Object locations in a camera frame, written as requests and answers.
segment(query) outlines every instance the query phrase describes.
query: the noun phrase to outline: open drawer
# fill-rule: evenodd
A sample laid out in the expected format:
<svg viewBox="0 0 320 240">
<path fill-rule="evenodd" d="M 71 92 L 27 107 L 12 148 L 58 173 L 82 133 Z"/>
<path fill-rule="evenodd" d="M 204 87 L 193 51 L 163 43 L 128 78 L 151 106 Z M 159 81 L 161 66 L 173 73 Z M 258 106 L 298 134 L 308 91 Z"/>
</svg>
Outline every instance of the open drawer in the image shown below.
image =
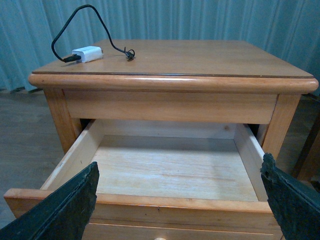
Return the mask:
<svg viewBox="0 0 320 240">
<path fill-rule="evenodd" d="M 10 189 L 21 216 L 92 161 L 100 172 L 83 239 L 279 240 L 247 125 L 93 120 L 40 190 Z"/>
</svg>

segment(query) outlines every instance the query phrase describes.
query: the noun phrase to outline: floor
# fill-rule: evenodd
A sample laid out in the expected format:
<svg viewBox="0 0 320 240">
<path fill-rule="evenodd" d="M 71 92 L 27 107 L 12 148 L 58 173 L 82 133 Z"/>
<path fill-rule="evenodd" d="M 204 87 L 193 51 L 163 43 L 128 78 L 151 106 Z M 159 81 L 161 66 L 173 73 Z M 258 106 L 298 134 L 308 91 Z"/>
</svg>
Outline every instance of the floor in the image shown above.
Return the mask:
<svg viewBox="0 0 320 240">
<path fill-rule="evenodd" d="M 319 111 L 319 102 L 301 98 L 277 159 L 285 172 L 293 169 Z M 0 195 L 40 188 L 63 155 L 43 92 L 0 91 Z M 0 229 L 14 219 L 1 197 Z"/>
</svg>

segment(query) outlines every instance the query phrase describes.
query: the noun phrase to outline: curtain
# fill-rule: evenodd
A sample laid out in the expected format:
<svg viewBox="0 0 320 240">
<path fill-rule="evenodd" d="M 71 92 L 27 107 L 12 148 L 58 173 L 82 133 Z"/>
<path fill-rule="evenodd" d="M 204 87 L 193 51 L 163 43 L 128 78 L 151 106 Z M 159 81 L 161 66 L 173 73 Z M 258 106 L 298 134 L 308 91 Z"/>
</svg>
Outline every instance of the curtain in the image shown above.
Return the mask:
<svg viewBox="0 0 320 240">
<path fill-rule="evenodd" d="M 2 0 L 0 88 L 33 90 L 28 75 L 55 60 L 53 38 L 84 4 L 97 8 L 113 39 L 243 40 L 320 80 L 317 0 Z M 56 51 L 65 56 L 105 38 L 93 10 L 82 9 Z"/>
</svg>

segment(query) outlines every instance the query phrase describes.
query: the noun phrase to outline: white charger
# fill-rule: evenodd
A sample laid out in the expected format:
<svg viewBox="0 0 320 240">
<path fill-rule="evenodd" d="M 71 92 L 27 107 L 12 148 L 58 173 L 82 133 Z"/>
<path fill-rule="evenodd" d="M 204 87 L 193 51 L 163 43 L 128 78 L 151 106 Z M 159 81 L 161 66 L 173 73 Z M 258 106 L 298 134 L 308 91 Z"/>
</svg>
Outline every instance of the white charger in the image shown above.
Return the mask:
<svg viewBox="0 0 320 240">
<path fill-rule="evenodd" d="M 72 50 L 72 54 L 77 54 L 81 57 L 77 62 L 87 63 L 93 60 L 102 59 L 102 50 L 98 46 L 86 46 Z"/>
</svg>

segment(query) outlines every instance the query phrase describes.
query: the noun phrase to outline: charging cable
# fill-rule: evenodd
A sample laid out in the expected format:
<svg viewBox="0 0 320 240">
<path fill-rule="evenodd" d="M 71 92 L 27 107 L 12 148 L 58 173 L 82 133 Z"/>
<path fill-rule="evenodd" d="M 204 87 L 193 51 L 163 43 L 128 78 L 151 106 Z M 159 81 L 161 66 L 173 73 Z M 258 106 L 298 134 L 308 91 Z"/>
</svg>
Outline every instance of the charging cable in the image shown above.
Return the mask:
<svg viewBox="0 0 320 240">
<path fill-rule="evenodd" d="M 73 54 L 72 56 L 68 56 L 64 59 L 62 59 L 56 52 L 55 50 L 55 44 L 56 44 L 56 41 L 60 38 L 60 36 L 63 34 L 63 32 L 66 30 L 67 26 L 69 25 L 69 23 L 71 22 L 71 20 L 74 18 L 74 16 L 76 15 L 76 13 L 81 10 L 81 9 L 85 9 L 85 8 L 92 8 L 94 10 L 94 12 L 96 13 L 97 17 L 99 18 L 104 30 L 106 31 L 106 34 L 108 35 L 109 37 L 109 40 L 110 40 L 110 43 L 111 43 L 111 46 L 115 49 L 115 50 L 118 50 L 119 52 L 121 53 L 124 53 L 127 57 L 127 60 L 128 61 L 131 61 L 135 58 L 135 51 L 133 49 L 130 49 L 128 51 L 126 51 L 126 47 L 124 47 L 124 50 L 116 47 L 114 45 L 114 43 L 112 42 L 112 39 L 111 39 L 111 36 L 110 36 L 110 33 L 104 23 L 104 21 L 102 20 L 100 14 L 98 13 L 97 9 L 90 5 L 90 4 L 86 4 L 86 5 L 82 5 L 80 7 L 78 7 L 77 9 L 74 10 L 74 12 L 72 13 L 72 15 L 69 17 L 69 19 L 66 21 L 66 23 L 64 24 L 63 28 L 61 29 L 61 31 L 58 33 L 58 35 L 54 38 L 54 40 L 52 41 L 51 43 L 51 49 L 52 49 L 52 52 L 53 54 L 62 62 L 65 62 L 65 63 L 69 63 L 69 62 L 73 62 L 73 61 L 79 61 L 81 60 L 81 56 L 80 55 L 77 55 L 77 54 Z"/>
</svg>

